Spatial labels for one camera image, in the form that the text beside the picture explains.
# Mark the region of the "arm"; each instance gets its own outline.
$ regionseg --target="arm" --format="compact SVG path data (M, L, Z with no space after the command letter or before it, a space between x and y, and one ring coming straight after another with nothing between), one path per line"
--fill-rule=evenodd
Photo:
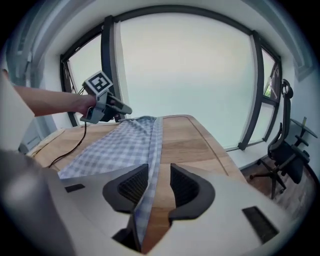
M92 95L49 91L37 88L14 86L36 117L63 112L87 114L88 108L96 105Z

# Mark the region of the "floor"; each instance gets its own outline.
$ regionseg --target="floor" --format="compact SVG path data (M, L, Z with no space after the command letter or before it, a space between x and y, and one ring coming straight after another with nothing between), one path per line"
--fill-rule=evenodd
M263 159L269 166L274 167L274 161L266 157ZM267 169L262 165L254 164L241 172L247 182L262 192L267 197L271 197L271 179L269 177L256 177L250 180L249 176L253 174L261 174ZM302 179L299 184L295 184L288 175L280 175L287 189L280 194L282 187L277 183L275 189L275 197L273 199L280 207L289 213L294 219L303 217L308 211L316 194L316 185L307 169L303 170Z

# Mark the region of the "black cable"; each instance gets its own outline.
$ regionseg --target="black cable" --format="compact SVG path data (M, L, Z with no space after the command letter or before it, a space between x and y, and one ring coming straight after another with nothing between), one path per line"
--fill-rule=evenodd
M79 147L79 145L80 145L80 144L82 143L82 141L84 140L86 134L87 134L87 122L84 122L84 134L83 134L82 139L79 141L79 143L78 143L71 151L69 151L68 153L65 153L65 154L57 157L56 159L54 159L54 160L52 161L52 163L51 163L47 168L50 168L50 167L53 166L56 162L58 162L58 161L61 160L62 158L70 155L73 151L75 151L76 148Z

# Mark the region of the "office chair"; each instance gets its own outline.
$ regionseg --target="office chair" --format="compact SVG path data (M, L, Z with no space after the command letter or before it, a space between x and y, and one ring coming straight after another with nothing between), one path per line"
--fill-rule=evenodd
M280 123L279 131L267 149L269 158L275 161L275 167L272 168L262 159L259 159L257 164L263 164L267 168L268 172L250 175L249 177L251 180L255 177L270 177L272 180L271 199L275 198L277 182L283 187L280 191L281 194L286 189L286 186L278 175L278 172L281 171L282 176L288 174L294 183L299 184L302 178L303 167L310 161L309 154L305 150L301 151L294 144L289 145L285 142L290 128L290 99L293 97L294 92L291 89L289 82L285 79L282 80L280 90L283 96L283 124ZM308 143L306 143L302 138L299 137L297 139L308 146Z

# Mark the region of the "plaid cloth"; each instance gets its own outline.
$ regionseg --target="plaid cloth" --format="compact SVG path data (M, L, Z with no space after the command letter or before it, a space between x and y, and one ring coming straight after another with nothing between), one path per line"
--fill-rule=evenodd
M123 119L121 124L97 140L59 173L61 179L107 173L136 164L149 164L148 187L134 211L142 244L156 193L160 166L163 119L142 116Z

